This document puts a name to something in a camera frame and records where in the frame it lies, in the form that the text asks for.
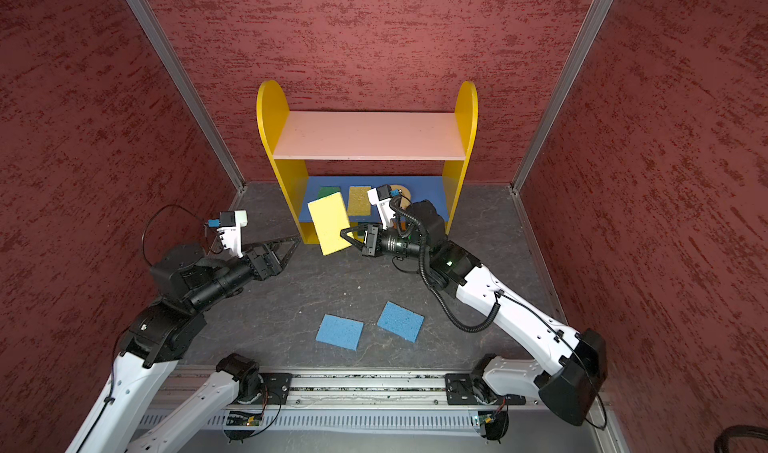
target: robotic arm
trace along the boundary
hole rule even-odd
[[[228,211],[210,226],[234,258],[207,258],[200,245],[174,247],[150,267],[160,296],[144,309],[120,341],[112,374],[67,453],[178,451],[216,411],[234,400],[249,402],[263,385],[258,365],[230,355],[181,407],[150,433],[128,444],[141,416],[174,370],[194,337],[206,325],[204,312],[222,299],[243,292],[251,280],[280,274],[300,237],[243,245],[240,228],[245,211]],[[287,249],[282,257],[282,249]]]
[[[486,355],[472,375],[476,399],[487,405],[496,402],[497,395],[540,398],[561,419],[581,425],[607,376],[602,337],[591,329],[577,332],[509,289],[478,258],[447,238],[445,220],[429,201],[408,201],[407,208],[400,208],[402,195],[389,185],[368,194],[382,223],[343,229],[342,238],[363,256],[417,259],[424,284],[454,325],[477,333],[496,323],[533,356],[535,362],[520,369],[514,362]],[[362,235],[363,241],[351,233]],[[464,325],[441,292],[484,313],[485,320]]]

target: yellow sponge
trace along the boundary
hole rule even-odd
[[[310,201],[307,207],[310,208],[323,255],[351,247],[350,242],[339,235],[342,229],[350,227],[350,218],[346,216],[344,199],[340,192]]]
[[[346,213],[351,217],[367,217],[371,214],[371,202],[368,200],[370,187],[350,187],[350,205]]]

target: bright yellow sponge held by gripper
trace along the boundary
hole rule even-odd
[[[307,207],[310,208],[323,255],[330,255],[351,247],[350,242],[340,236],[342,229],[350,227],[350,218],[346,216],[346,207],[341,193],[310,201]]]

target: red textured wall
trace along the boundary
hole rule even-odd
[[[508,182],[591,1],[150,4],[248,180],[274,180],[256,128],[263,80],[277,80],[296,110],[452,112],[459,87],[469,79],[478,87],[480,121],[467,179]],[[400,167],[376,168],[384,174]],[[311,173],[359,170],[321,163]],[[435,172],[440,174],[440,165],[408,167],[411,174]]]
[[[615,0],[522,196],[634,453],[768,426],[766,0]]]
[[[51,453],[155,296],[144,222],[169,202],[208,215],[234,189],[124,0],[0,5],[0,451]],[[150,259],[201,233],[167,218]]]

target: toy shelf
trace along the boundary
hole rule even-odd
[[[462,190],[478,121],[475,84],[464,82],[453,113],[292,112],[283,88],[274,80],[259,87],[256,118],[288,208],[304,243],[319,243],[309,208],[321,187],[340,187],[345,204],[349,188],[397,184],[413,201],[430,200],[451,228]],[[407,141],[394,144],[388,138]],[[441,177],[310,177],[305,160],[443,161]],[[379,221],[372,208],[353,224]]]

